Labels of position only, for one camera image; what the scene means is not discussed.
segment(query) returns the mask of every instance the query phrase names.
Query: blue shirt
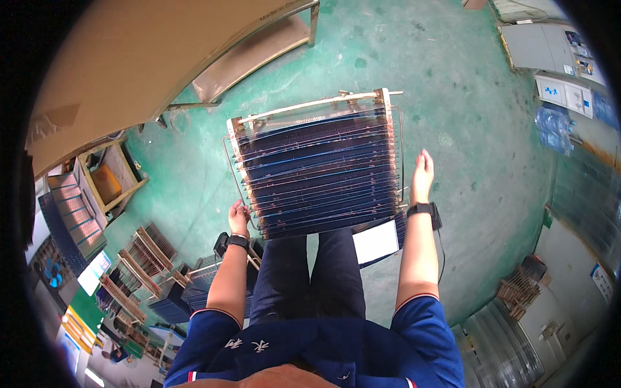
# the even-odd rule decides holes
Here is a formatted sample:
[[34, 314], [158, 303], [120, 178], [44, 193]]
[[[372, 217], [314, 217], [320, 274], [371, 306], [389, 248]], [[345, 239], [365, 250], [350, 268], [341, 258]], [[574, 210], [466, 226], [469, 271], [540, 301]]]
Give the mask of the blue shirt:
[[112, 360], [115, 363], [118, 363], [119, 361], [123, 361], [125, 358], [129, 356], [129, 354], [127, 354], [127, 352], [125, 351], [125, 349], [123, 349], [123, 347], [120, 347], [119, 349], [120, 349], [120, 356], [117, 356], [116, 350], [110, 353], [110, 360]]
[[390, 330], [359, 318], [319, 317], [252, 325], [240, 330], [229, 314], [194, 313], [188, 337], [164, 380], [242, 380], [302, 358], [339, 387], [464, 387], [455, 338], [440, 302], [413, 297]]

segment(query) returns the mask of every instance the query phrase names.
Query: electrical cabinet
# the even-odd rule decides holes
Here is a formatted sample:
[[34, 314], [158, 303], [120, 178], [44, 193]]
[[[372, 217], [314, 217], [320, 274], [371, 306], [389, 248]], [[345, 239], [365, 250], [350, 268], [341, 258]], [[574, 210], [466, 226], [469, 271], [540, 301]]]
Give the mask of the electrical cabinet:
[[540, 100], [593, 118], [593, 96], [585, 84], [542, 71], [535, 74], [535, 81]]

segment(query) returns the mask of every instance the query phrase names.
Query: yellow box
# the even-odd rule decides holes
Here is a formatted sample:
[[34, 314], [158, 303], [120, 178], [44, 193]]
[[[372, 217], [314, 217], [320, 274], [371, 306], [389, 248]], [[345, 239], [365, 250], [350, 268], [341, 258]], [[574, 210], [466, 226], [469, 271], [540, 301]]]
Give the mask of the yellow box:
[[93, 183], [99, 192], [104, 205], [108, 205], [121, 193], [119, 181], [106, 165], [102, 165], [91, 173]]

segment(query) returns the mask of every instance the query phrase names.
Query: leg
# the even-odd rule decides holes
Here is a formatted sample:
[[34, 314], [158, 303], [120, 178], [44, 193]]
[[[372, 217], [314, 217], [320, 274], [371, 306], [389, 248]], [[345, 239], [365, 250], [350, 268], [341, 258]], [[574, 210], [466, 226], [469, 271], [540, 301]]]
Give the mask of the leg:
[[351, 228], [319, 235], [310, 286], [324, 314], [365, 317], [365, 294]]
[[315, 45], [315, 36], [317, 35], [317, 18], [319, 17], [319, 4], [310, 7], [310, 34], [309, 46]]
[[250, 324], [292, 319], [309, 294], [306, 236], [269, 240], [252, 297]]

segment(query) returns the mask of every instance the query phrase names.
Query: white paper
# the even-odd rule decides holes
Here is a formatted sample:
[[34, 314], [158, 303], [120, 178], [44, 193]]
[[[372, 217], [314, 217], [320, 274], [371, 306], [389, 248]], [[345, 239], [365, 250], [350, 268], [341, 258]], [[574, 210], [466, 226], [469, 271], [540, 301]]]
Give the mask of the white paper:
[[353, 236], [358, 264], [379, 259], [399, 250], [397, 228], [394, 220], [383, 223]]
[[110, 268], [110, 265], [112, 265], [112, 261], [110, 261], [105, 252], [101, 251], [80, 274], [78, 283], [88, 296], [93, 295], [93, 292], [95, 292], [99, 285], [99, 278]]

